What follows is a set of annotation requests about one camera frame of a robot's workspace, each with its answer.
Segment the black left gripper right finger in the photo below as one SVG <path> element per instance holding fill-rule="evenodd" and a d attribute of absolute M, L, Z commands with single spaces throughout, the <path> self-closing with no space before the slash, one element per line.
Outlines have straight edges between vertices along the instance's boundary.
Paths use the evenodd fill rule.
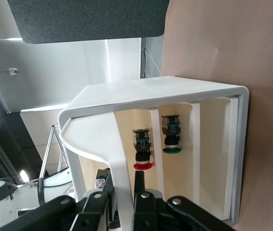
<path fill-rule="evenodd" d="M 135 172 L 133 231 L 235 231 L 183 196 L 164 201 L 145 188 L 143 171 Z"/>

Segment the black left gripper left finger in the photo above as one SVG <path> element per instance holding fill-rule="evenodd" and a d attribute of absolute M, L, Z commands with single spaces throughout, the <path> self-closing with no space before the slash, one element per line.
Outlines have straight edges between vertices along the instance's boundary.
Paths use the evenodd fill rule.
<path fill-rule="evenodd" d="M 76 202 L 70 196 L 59 196 L 20 218 L 0 231 L 109 231 L 114 210 L 114 188 L 111 174 L 103 188 L 87 192 Z"/>

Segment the dark grey acoustic panel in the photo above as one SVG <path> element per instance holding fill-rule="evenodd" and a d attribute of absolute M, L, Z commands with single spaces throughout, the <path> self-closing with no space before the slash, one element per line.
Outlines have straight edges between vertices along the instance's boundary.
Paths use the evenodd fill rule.
<path fill-rule="evenodd" d="M 164 34 L 169 0 L 7 0 L 21 38 L 42 44 Z"/>

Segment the aluminium frame post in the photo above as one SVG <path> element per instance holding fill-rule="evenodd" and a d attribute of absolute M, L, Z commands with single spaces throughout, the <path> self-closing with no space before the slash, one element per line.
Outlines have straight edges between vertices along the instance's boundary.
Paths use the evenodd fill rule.
<path fill-rule="evenodd" d="M 164 35 L 141 38 L 140 78 L 159 77 L 162 67 Z"/>

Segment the red push button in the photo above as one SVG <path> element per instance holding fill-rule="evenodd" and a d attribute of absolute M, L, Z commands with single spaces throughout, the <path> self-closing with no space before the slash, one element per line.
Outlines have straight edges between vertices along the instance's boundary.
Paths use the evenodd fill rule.
<path fill-rule="evenodd" d="M 133 134 L 136 151 L 134 169 L 149 170 L 153 166 L 149 129 L 135 129 Z"/>

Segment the metal stand legs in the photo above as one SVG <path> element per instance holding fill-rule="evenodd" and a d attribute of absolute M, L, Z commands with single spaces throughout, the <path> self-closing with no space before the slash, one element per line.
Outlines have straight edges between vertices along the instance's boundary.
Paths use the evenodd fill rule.
<path fill-rule="evenodd" d="M 59 125 L 52 125 L 51 126 L 48 142 L 47 142 L 47 145 L 46 145 L 46 150 L 45 150 L 45 153 L 44 153 L 44 156 L 43 156 L 43 159 L 42 159 L 42 166 L 41 166 L 41 169 L 40 169 L 39 178 L 43 178 L 45 176 L 47 161 L 48 161 L 48 157 L 49 157 L 49 154 L 50 154 L 50 149 L 51 149 L 51 146 L 52 146 L 53 137 L 55 137 L 56 142 L 57 142 L 58 147 L 59 147 L 59 150 L 60 150 L 60 156 L 59 156 L 57 172 L 61 171 L 61 167 L 62 167 L 63 162 L 68 167 L 67 157 L 66 157 L 62 142 L 60 140 L 59 134 L 57 132 L 58 128 L 59 128 Z"/>

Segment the green push button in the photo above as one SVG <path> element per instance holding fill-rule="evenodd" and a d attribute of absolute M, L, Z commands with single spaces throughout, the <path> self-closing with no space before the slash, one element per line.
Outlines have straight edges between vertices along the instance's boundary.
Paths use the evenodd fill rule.
<path fill-rule="evenodd" d="M 161 118 L 162 132 L 165 135 L 165 148 L 163 152 L 167 154 L 180 153 L 179 141 L 181 128 L 179 115 L 163 115 Z"/>

